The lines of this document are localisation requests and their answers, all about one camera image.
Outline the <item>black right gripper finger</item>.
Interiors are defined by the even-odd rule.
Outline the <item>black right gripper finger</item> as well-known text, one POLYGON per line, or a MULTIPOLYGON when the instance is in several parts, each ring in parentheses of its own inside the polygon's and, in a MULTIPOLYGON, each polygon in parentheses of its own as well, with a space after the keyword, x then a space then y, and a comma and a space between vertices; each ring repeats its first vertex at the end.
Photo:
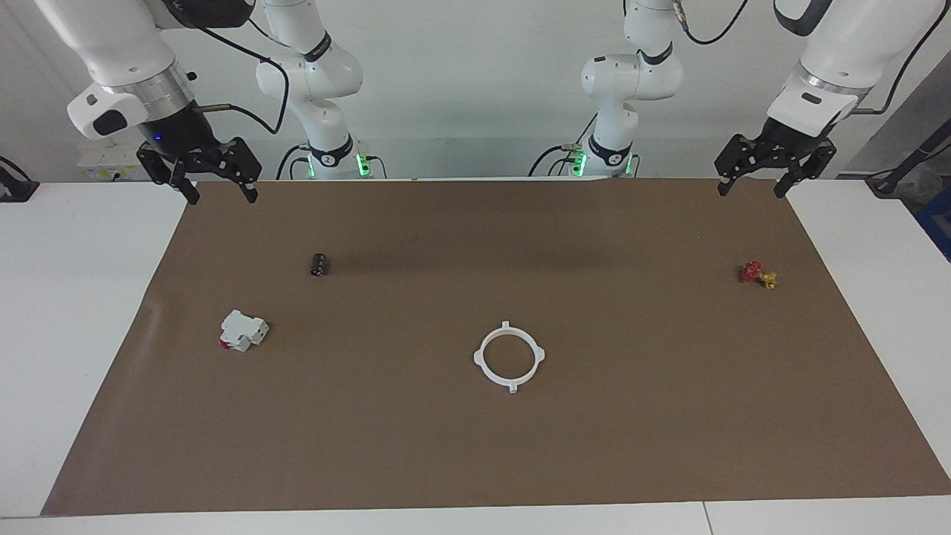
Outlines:
POLYGON ((142 143, 136 151, 140 165, 156 185, 169 186, 179 192, 188 204, 199 203, 200 193, 186 176, 186 165, 176 161, 169 167, 163 156, 150 143, 142 143))
POLYGON ((257 180, 262 165, 241 137, 233 138, 227 144, 227 179, 240 187, 242 195, 249 204, 258 199, 257 180))

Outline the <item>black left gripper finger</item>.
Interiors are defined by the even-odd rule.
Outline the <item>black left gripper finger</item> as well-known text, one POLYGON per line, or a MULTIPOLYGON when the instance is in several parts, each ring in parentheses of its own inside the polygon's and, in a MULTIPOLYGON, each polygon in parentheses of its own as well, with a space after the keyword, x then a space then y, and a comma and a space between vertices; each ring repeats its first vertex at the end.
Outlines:
POLYGON ((822 141, 802 162, 794 159, 787 172, 776 183, 773 189, 774 195, 778 199, 782 199, 787 196, 792 187, 804 181, 818 178, 836 153, 837 148, 832 141, 822 141))
POLYGON ((720 180, 717 186, 720 196, 727 196, 737 179, 746 172, 750 163, 751 146, 750 139, 742 134, 735 134, 714 160, 720 180))

